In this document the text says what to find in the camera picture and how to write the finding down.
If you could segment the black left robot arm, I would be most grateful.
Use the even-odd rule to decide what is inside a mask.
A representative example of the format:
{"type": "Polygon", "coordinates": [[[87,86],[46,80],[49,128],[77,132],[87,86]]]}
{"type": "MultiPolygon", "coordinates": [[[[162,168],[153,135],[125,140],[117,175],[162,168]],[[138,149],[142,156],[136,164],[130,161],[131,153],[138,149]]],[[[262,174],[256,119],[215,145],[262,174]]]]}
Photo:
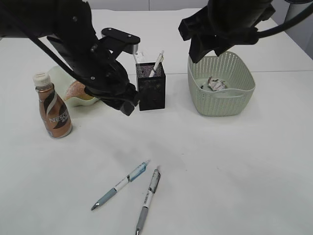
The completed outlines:
{"type": "Polygon", "coordinates": [[[130,115],[139,92],[118,62],[134,54],[140,38],[107,27],[98,38],[86,0],[3,0],[1,38],[28,38],[66,73],[85,86],[85,92],[130,115]]]}

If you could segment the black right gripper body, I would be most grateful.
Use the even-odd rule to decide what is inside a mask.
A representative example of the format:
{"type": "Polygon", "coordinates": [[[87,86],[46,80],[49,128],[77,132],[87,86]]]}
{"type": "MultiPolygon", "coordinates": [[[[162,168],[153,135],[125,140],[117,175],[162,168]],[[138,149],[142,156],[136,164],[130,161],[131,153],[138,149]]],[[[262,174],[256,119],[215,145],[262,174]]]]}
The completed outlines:
{"type": "Polygon", "coordinates": [[[259,41],[256,25],[268,20],[275,9],[270,0],[210,0],[194,15],[181,20],[179,33],[184,41],[198,34],[216,35],[235,45],[259,41]]]}

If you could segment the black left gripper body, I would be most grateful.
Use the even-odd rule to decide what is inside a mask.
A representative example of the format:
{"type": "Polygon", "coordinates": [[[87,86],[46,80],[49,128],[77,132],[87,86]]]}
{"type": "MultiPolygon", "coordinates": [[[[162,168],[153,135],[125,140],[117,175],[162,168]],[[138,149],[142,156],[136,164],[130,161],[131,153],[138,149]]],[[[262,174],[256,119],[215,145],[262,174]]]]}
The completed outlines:
{"type": "Polygon", "coordinates": [[[97,99],[103,96],[139,97],[126,69],[99,38],[72,35],[70,42],[58,36],[48,36],[47,39],[70,66],[73,78],[85,85],[88,95],[97,99]]]}

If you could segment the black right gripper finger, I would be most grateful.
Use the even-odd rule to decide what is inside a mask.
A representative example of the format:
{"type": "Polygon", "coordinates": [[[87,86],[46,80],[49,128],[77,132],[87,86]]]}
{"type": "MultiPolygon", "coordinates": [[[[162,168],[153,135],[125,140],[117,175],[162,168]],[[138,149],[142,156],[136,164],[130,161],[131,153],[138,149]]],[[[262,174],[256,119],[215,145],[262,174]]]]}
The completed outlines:
{"type": "Polygon", "coordinates": [[[216,40],[215,41],[215,47],[214,47],[214,52],[216,56],[220,56],[221,54],[225,53],[228,51],[230,48],[235,46],[234,43],[229,42],[229,41],[223,41],[223,40],[216,40]]]}
{"type": "Polygon", "coordinates": [[[207,53],[214,51],[218,56],[216,50],[219,48],[219,37],[216,35],[194,34],[191,37],[189,56],[193,63],[198,63],[207,53]]]}

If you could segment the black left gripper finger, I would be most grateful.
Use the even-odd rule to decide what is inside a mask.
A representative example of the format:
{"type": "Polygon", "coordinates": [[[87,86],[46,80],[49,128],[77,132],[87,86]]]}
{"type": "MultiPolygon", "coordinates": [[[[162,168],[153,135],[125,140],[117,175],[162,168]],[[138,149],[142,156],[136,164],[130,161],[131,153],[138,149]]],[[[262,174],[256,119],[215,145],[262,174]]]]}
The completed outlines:
{"type": "Polygon", "coordinates": [[[122,98],[122,97],[98,97],[99,100],[114,108],[119,110],[123,114],[130,116],[134,111],[135,107],[139,103],[139,97],[122,98]]]}

